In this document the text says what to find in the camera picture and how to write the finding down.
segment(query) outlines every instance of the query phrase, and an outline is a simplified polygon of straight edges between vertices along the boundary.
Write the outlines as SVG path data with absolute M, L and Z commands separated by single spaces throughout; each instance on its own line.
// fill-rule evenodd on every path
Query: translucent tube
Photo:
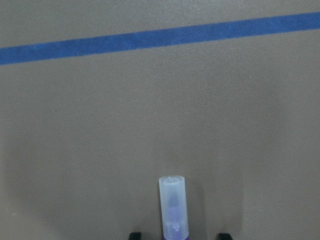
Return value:
M 165 240 L 187 240 L 189 236 L 186 185 L 183 176 L 159 179 L 163 236 Z

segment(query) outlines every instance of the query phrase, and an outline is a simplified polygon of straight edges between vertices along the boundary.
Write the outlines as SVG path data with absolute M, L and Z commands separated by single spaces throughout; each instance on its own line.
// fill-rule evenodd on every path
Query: black object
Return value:
M 140 240 L 141 239 L 141 232 L 132 232 L 129 235 L 129 240 Z
M 229 233 L 219 233 L 216 240 L 233 240 Z

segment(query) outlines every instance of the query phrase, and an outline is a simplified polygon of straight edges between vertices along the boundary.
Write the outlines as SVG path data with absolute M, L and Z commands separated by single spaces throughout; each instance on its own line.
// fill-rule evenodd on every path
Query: blue line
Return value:
M 320 12 L 0 48 L 0 65 L 320 29 Z

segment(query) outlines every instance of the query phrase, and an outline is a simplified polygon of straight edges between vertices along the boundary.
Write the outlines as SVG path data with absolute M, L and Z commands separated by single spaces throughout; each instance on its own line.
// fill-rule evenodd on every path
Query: gray floor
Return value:
M 318 0 L 2 1 L 0 47 L 320 11 Z M 320 239 L 320 31 L 0 67 L 0 239 Z

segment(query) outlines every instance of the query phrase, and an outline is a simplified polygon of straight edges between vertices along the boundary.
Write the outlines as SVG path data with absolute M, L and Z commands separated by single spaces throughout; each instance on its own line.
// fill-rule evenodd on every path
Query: white cylinder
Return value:
M 179 175 L 159 179 L 163 236 L 186 240 L 189 236 L 185 178 Z

